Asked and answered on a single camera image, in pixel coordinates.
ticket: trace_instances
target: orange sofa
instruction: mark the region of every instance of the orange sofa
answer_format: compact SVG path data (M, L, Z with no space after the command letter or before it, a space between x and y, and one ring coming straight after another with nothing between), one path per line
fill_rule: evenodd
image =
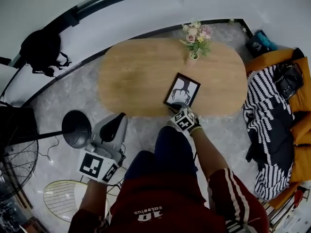
M294 50L276 50L263 54L250 61L246 66L246 74L259 71L266 67L288 61ZM299 112L302 118L296 122L291 131L294 137L295 159L292 170L291 184L269 204L278 209L295 192L302 181L311 180L311 78L307 57L293 61L298 63L303 74L304 85L289 100L293 113Z

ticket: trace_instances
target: tiled floor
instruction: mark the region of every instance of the tiled floor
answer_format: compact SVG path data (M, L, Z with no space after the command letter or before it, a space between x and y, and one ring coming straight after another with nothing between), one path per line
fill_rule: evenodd
M244 44L247 36L242 32L239 24L229 26L227 24L213 24L212 40L220 41L233 47L247 62L251 59ZM182 37L181 31L174 31L158 35L157 37ZM86 64L74 71L67 77L61 79L31 104L35 110L35 117L40 133L49 133L61 129L61 122L64 115L73 109L83 111L94 126L98 121L105 118L110 111L106 110L99 101L97 94L97 77L102 63L102 57ZM168 117L133 117L129 118L127 134L125 139L126 159L123 163L128 168L136 154L140 150L153 151L156 136L159 130L165 125ZM204 117L200 118L204 131L215 144L218 150L224 155L229 166L244 184L253 191L253 184L257 171L254 162L247 163L246 152L250 141L245 128L245 122L241 111L225 117ZM195 150L193 141L187 135L192 149ZM53 233L65 233L68 231L69 223L61 221L52 215L44 205L42 191L46 185L57 180L80 180L81 175L76 172L76 163L79 150L69 147L62 136L57 147L50 149L49 156L39 156L33 176L24 186L24 191L31 203L34 205L33 214L47 229ZM48 147L57 141L54 137L39 141L39 151L46 154ZM111 184L117 183L123 178L125 170L120 168ZM199 167L198 182L203 196L207 199L207 182ZM114 188L108 195L111 205L118 194Z

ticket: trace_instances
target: white fan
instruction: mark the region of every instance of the white fan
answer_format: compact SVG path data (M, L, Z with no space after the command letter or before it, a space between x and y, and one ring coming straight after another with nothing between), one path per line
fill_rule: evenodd
M58 218L71 222L78 211L87 184L78 181L55 181L48 184L43 191L43 200L48 210ZM106 214L110 206L106 200Z

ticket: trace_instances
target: backpack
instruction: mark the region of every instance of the backpack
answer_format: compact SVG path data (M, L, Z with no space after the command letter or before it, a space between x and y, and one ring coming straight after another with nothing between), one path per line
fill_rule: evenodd
M54 77L55 66L59 70L68 67L71 63L64 53L60 51L60 37L44 29L31 33L21 44L20 56L33 68L33 73L43 73L48 77ZM57 61L58 55L66 58L62 65Z
M297 63L281 63L274 71L274 84L285 100L289 100L303 86L303 74Z

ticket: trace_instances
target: picture frame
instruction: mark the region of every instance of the picture frame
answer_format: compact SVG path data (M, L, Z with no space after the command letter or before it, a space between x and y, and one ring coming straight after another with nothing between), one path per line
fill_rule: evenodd
M164 104L176 110L180 110L182 107L181 104L191 107L196 94L199 91L200 85L201 84L197 81L181 73L177 73L165 97Z

